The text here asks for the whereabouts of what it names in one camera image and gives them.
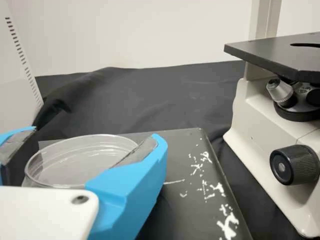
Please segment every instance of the ventilation slot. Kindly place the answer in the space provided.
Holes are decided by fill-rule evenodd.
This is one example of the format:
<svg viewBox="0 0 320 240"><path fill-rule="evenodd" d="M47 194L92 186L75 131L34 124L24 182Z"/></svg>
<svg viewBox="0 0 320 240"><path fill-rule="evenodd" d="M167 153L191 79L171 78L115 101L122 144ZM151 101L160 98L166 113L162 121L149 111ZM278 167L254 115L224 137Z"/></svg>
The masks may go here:
<svg viewBox="0 0 320 240"><path fill-rule="evenodd" d="M26 61L26 57L25 57L25 54L24 54L24 51L20 45L20 42L19 42L19 38L17 36L17 33L16 33L16 30L14 28L14 24L12 23L10 17L5 17L4 18L6 24L7 24L7 27L8 27L8 30L9 30L9 33L11 34L12 36L12 40L14 42L14 45L16 47L16 52L20 58L20 61L22 63L22 65L25 66L24 68L24 73L25 73L25 76L26 78L28 79L28 82L29 82L29 85L32 89L32 92L33 92L33 95L34 95L34 98L36 100L36 103L37 103L37 106L38 108L41 108L42 107L42 100L41 100L41 96L40 96L40 93L39 91L37 90L37 84L36 84L36 80L35 78L32 76L31 74L31 71L29 69L29 67L27 66L27 61Z"/></svg>

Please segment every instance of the focus knob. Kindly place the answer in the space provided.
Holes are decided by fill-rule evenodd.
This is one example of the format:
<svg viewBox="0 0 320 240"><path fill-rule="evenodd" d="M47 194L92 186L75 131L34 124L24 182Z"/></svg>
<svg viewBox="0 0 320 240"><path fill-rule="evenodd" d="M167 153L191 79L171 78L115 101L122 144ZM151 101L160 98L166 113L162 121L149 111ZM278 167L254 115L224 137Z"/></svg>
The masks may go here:
<svg viewBox="0 0 320 240"><path fill-rule="evenodd" d="M306 145L292 145L274 150L270 167L283 185L306 184L317 181L320 163L317 154Z"/></svg>

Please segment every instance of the white plastic part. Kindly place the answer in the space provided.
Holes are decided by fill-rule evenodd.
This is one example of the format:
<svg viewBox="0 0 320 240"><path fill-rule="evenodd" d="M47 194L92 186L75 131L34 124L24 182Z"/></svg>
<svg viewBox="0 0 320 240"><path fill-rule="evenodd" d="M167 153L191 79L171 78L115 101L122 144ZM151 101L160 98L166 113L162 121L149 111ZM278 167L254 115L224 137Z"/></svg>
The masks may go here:
<svg viewBox="0 0 320 240"><path fill-rule="evenodd" d="M271 171L269 157L273 150L294 144L308 145L320 157L320 121L294 122L280 117L265 87L268 80L239 80L232 125L223 138L299 234L317 237L320 183L282 185Z"/></svg>
<svg viewBox="0 0 320 240"><path fill-rule="evenodd" d="M99 201L90 191L0 186L0 240L85 240ZM73 203L78 196L87 201Z"/></svg>
<svg viewBox="0 0 320 240"><path fill-rule="evenodd" d="M5 0L0 0L0 133L31 126L43 105Z"/></svg>

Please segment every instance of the white microscope base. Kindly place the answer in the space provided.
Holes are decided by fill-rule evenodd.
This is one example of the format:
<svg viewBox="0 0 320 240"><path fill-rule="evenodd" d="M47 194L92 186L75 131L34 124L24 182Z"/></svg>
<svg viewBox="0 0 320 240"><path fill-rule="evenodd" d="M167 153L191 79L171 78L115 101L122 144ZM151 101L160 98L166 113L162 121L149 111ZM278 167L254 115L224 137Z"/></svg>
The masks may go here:
<svg viewBox="0 0 320 240"><path fill-rule="evenodd" d="M319 122L292 122L278 116L273 101L264 94L267 81L239 80L232 126L223 138L298 233L307 238L317 237L320 183L282 185L271 171L269 156L275 149L294 144L308 145L319 156Z"/></svg>

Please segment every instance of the screw hole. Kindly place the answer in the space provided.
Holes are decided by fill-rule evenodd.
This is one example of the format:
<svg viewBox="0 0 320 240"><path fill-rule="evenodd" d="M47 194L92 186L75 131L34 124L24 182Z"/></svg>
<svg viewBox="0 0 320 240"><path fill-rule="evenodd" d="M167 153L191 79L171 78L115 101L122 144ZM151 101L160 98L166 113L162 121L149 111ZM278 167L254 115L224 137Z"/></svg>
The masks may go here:
<svg viewBox="0 0 320 240"><path fill-rule="evenodd" d="M72 203L73 204L84 204L85 202L87 202L89 200L89 198L87 196L83 196L83 195L80 195L80 196L77 196L75 197L74 199L72 199Z"/></svg>

